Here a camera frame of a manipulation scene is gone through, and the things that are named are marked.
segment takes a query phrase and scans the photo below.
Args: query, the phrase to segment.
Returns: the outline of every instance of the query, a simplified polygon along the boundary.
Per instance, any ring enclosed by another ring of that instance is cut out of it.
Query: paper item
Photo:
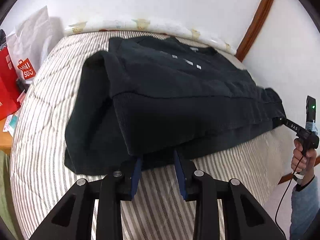
[[[10,114],[9,116],[7,116],[7,119],[5,120],[4,123],[4,127],[3,127],[3,132],[7,132],[8,131],[8,126],[9,126],[9,122],[11,121],[13,114]]]
[[[17,113],[15,113],[12,118],[11,121],[9,122],[8,125],[8,132],[11,134],[11,136],[13,137],[14,134],[14,129],[16,128],[17,122],[18,122],[18,116],[16,116]]]
[[[47,7],[14,27],[7,36],[7,46],[17,75],[24,84],[31,84],[50,52],[53,29]]]

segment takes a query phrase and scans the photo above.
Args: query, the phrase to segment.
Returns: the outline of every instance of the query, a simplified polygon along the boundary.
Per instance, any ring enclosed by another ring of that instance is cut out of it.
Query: black cable
[[[299,163],[301,162],[302,158],[303,158],[303,156],[302,156],[301,159],[298,161],[298,164],[296,165],[296,168],[294,169],[294,171],[293,171],[293,173],[292,173],[292,178],[290,179],[290,182],[289,182],[289,184],[288,184],[285,192],[283,193],[283,196],[282,196],[282,198],[281,198],[281,200],[280,200],[280,202],[279,202],[279,205],[278,205],[278,208],[277,208],[277,212],[276,212],[276,216],[275,216],[275,223],[276,223],[276,225],[279,227],[279,229],[281,230],[281,232],[282,232],[282,234],[284,235],[284,237],[285,237],[285,233],[284,233],[284,231],[282,230],[282,228],[278,225],[277,215],[278,215],[278,212],[279,212],[279,208],[280,208],[281,202],[282,202],[285,194],[286,194],[287,191],[288,191],[288,188],[289,188],[289,186],[290,186],[290,184],[291,184],[291,181],[292,181],[292,179],[293,179],[294,173],[296,172],[296,170],[297,170],[297,168],[298,168],[298,165],[299,165]]]

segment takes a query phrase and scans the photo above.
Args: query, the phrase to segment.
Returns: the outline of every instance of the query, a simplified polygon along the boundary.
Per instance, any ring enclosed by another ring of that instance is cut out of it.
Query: wooden shelf
[[[12,147],[12,136],[9,132],[2,131],[5,120],[6,118],[0,121],[0,150],[10,155]]]

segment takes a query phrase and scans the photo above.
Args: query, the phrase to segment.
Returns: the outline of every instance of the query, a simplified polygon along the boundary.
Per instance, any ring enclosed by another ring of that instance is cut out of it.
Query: metal screw
[[[196,170],[196,171],[195,171],[195,175],[196,175],[197,177],[202,177],[202,176],[204,175],[204,172],[201,171],[201,170]]]
[[[122,172],[121,171],[114,171],[113,172],[113,176],[114,177],[121,177],[122,176]]]
[[[238,186],[238,185],[240,185],[240,181],[239,181],[239,179],[232,179],[231,180],[231,184],[235,185],[235,186]]]
[[[78,179],[77,180],[77,185],[78,186],[82,186],[82,185],[84,185],[85,184],[85,179]]]

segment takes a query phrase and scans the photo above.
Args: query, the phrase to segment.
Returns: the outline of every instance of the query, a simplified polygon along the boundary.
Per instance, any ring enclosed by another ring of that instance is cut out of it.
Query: striped bedsheet
[[[126,31],[77,34],[63,38],[43,63],[20,110],[10,162],[13,203],[25,239],[29,239],[78,179],[102,179],[102,176],[76,175],[64,166],[65,127],[74,107],[84,61],[99,50],[108,50],[111,37],[143,35],[168,37]],[[238,68],[244,68],[235,57],[220,53]],[[282,176],[284,149],[291,143],[290,134],[279,127],[194,162],[198,169],[216,179],[238,178],[263,205]],[[192,239],[196,204],[183,201],[172,165],[144,171],[133,201],[121,204],[124,239]],[[95,239],[97,210],[98,201],[94,207],[92,239]],[[219,212],[220,238],[224,239],[221,203]]]

